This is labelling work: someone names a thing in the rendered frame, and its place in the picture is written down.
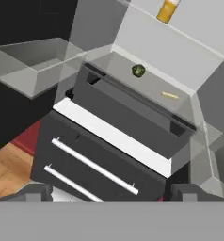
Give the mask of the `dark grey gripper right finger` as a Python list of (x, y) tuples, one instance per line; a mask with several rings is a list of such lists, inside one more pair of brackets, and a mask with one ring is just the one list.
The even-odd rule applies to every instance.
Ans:
[(180, 202), (224, 202), (224, 198), (209, 194), (194, 184), (173, 184), (171, 186), (170, 200)]

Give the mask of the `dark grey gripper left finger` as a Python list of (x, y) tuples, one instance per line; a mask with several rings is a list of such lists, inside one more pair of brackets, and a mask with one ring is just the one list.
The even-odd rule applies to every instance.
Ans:
[(48, 184), (28, 184), (15, 194), (0, 198), (0, 202), (52, 202), (53, 187)]

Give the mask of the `clear fridge door bin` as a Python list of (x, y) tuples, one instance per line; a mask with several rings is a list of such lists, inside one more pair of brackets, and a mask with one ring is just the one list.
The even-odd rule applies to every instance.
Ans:
[(62, 38), (0, 45), (0, 82), (32, 99), (76, 73), (85, 54)]
[(190, 141), (190, 181), (224, 198), (224, 133), (203, 121)]

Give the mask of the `dark fridge crisper drawer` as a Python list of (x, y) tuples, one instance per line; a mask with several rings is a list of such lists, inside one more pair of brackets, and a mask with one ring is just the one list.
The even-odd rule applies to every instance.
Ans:
[(195, 125), (88, 62), (82, 64), (74, 87), (66, 94), (90, 113), (166, 158), (186, 145), (196, 131)]

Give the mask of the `open dark grey fridge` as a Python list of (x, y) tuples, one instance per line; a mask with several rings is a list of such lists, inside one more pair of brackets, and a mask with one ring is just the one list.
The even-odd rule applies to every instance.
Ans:
[[(86, 52), (88, 62), (142, 97), (196, 126), (203, 121), (224, 133), (224, 33), (219, 11), (207, 0), (181, 0), (167, 24), (156, 16), (164, 0), (72, 0), (72, 29), (62, 38)], [(132, 67), (146, 71), (133, 76)], [(0, 149), (51, 111), (80, 125), (173, 184), (190, 181), (190, 141), (172, 157), (124, 134), (76, 104), (66, 92), (79, 70), (30, 99), (0, 82)], [(179, 96), (172, 100), (161, 92)]]

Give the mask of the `dark freezer drawer front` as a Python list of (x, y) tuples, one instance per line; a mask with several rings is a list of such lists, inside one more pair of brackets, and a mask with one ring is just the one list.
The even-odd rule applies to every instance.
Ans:
[[(134, 194), (103, 176), (69, 154), (69, 150), (114, 174), (137, 189), (138, 193)], [(102, 201), (160, 201), (165, 191), (164, 177), (55, 111), (40, 121), (31, 179), (51, 184), (84, 201), (89, 200), (89, 197), (46, 171), (47, 167)]]

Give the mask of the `pale yellow stick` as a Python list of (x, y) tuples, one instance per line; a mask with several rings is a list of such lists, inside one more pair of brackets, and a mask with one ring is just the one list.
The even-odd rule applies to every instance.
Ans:
[(171, 94), (171, 93), (168, 93), (168, 92), (164, 92), (164, 91), (161, 92), (161, 96), (169, 98), (169, 99), (172, 99), (172, 100), (179, 100), (179, 96), (178, 95), (174, 95), (174, 94)]

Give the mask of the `green round vegetable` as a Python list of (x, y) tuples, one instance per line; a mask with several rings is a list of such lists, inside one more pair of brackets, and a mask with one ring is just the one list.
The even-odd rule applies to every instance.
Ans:
[(141, 64), (136, 64), (135, 66), (132, 67), (132, 74), (135, 77), (142, 77), (145, 73), (146, 69), (143, 65)]

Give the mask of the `orange juice bottle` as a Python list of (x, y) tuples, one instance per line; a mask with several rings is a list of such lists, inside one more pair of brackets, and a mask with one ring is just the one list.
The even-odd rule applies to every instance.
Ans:
[(176, 8), (179, 6), (180, 2), (181, 0), (164, 0), (164, 3), (162, 7), (160, 7), (156, 18), (160, 22), (167, 24), (170, 21)]

